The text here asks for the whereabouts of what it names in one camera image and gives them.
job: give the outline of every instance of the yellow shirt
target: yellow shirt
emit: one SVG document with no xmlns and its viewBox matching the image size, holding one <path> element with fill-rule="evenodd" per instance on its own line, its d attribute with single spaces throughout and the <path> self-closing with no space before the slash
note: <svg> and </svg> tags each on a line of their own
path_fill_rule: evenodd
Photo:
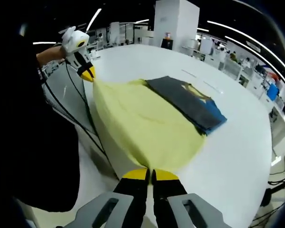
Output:
<svg viewBox="0 0 285 228">
<path fill-rule="evenodd" d="M 95 79 L 94 99 L 109 134 L 137 165 L 173 171 L 188 163 L 206 138 L 144 80 Z"/>
</svg>

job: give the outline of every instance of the ceiling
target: ceiling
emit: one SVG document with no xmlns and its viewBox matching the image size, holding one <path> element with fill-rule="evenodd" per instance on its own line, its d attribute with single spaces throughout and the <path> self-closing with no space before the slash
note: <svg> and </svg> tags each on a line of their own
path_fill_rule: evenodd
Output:
<svg viewBox="0 0 285 228">
<path fill-rule="evenodd" d="M 229 36 L 246 44 L 246 37 L 221 26 L 209 24 L 207 20 L 221 23 L 240 30 L 255 38 L 285 63 L 285 4 L 284 0 L 189 0 L 200 7 L 199 27 L 209 29 L 209 34 L 226 39 Z M 107 27 L 110 22 L 133 22 L 150 19 L 154 22 L 155 0 L 87 0 L 78 4 L 65 1 L 40 0 L 31 4 L 17 6 L 13 22 L 15 30 L 26 22 L 28 36 L 36 41 L 61 41 L 58 32 L 73 25 L 85 29 L 98 8 L 102 8 L 90 30 Z M 267 51 L 261 55 L 270 61 L 285 77 L 285 69 Z"/>
</svg>

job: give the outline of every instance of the white cabinet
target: white cabinet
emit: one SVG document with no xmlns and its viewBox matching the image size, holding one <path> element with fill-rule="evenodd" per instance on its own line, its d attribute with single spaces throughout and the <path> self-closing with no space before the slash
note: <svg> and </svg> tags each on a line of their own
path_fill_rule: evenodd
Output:
<svg viewBox="0 0 285 228">
<path fill-rule="evenodd" d="M 229 58 L 226 58 L 223 69 L 223 72 L 225 74 L 227 74 L 232 79 L 238 81 L 241 71 L 242 71 L 241 65 L 237 64 L 236 62 L 232 61 Z"/>
<path fill-rule="evenodd" d="M 209 55 L 213 47 L 213 41 L 210 38 L 202 39 L 200 42 L 200 52 Z"/>
<path fill-rule="evenodd" d="M 142 44 L 152 46 L 153 37 L 142 37 Z"/>
<path fill-rule="evenodd" d="M 215 67 L 216 69 L 218 69 L 219 63 L 220 63 L 218 58 L 214 58 L 213 56 L 210 56 L 210 55 L 206 55 L 205 56 L 205 61 L 204 62 L 209 64 L 209 65 L 211 65 L 211 66 L 213 66 L 213 67 Z"/>
<path fill-rule="evenodd" d="M 273 145 L 273 149 L 277 156 L 285 155 L 285 137 L 283 137 L 276 145 Z"/>
<path fill-rule="evenodd" d="M 257 99 L 260 99 L 262 93 L 264 92 L 264 89 L 261 85 L 256 85 L 252 81 L 248 82 L 246 89 L 249 90 L 254 96 L 256 96 Z"/>
<path fill-rule="evenodd" d="M 263 93 L 260 97 L 260 102 L 266 107 L 268 113 L 270 113 L 274 107 L 274 103 L 270 98 L 267 96 L 266 93 Z"/>
<path fill-rule="evenodd" d="M 264 81 L 264 78 L 259 75 L 257 72 L 253 72 L 252 73 L 252 77 L 251 77 L 251 81 L 255 84 L 255 85 L 261 85 Z"/>
</svg>

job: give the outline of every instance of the office desk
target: office desk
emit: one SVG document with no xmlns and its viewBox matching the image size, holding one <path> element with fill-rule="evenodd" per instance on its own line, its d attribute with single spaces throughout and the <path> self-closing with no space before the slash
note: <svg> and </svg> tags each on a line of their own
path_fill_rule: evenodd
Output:
<svg viewBox="0 0 285 228">
<path fill-rule="evenodd" d="M 103 81 L 128 82 L 168 75 L 192 83 L 213 98 L 228 120 L 175 174 L 188 193 L 198 194 L 219 209 L 228 225 L 247 228 L 260 206 L 271 164 L 269 118 L 260 102 L 218 69 L 178 52 L 128 45 L 101 50 L 99 55 L 101 58 L 93 64 L 96 77 Z M 136 166 L 117 147 L 95 114 L 93 84 L 85 81 L 84 88 L 105 151 L 122 177 Z M 147 199 L 146 216 L 156 224 L 152 196 Z"/>
<path fill-rule="evenodd" d="M 276 102 L 273 102 L 274 110 L 278 114 L 272 123 L 272 147 L 277 156 L 285 156 L 285 114 Z"/>
</svg>

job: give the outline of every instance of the person's arm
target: person's arm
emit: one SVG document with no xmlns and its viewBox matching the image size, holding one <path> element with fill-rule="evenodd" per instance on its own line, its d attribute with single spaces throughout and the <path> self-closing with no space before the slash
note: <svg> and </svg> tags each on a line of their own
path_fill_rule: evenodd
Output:
<svg viewBox="0 0 285 228">
<path fill-rule="evenodd" d="M 52 60 L 60 60 L 66 57 L 66 53 L 62 46 L 51 47 L 36 55 L 41 66 L 49 63 Z"/>
<path fill-rule="evenodd" d="M 6 129 L 11 133 L 0 153 L 1 188 L 6 196 L 35 208 L 69 211 L 80 181 L 78 136 L 74 125 L 47 102 L 37 71 L 37 59 L 44 64 L 60 58 L 60 47 L 36 58 L 26 37 L 12 34 L 10 40 L 17 57 L 6 65 L 13 80 L 0 96 L 0 138 L 6 137 Z"/>
</svg>

